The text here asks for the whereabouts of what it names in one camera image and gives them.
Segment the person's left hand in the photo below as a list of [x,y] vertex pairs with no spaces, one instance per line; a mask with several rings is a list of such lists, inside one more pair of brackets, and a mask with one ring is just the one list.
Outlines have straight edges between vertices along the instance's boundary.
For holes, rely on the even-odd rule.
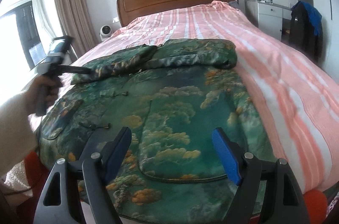
[[40,104],[49,108],[58,98],[59,89],[63,86],[59,77],[49,78],[37,76],[27,91],[24,92],[25,109],[27,115],[37,112]]

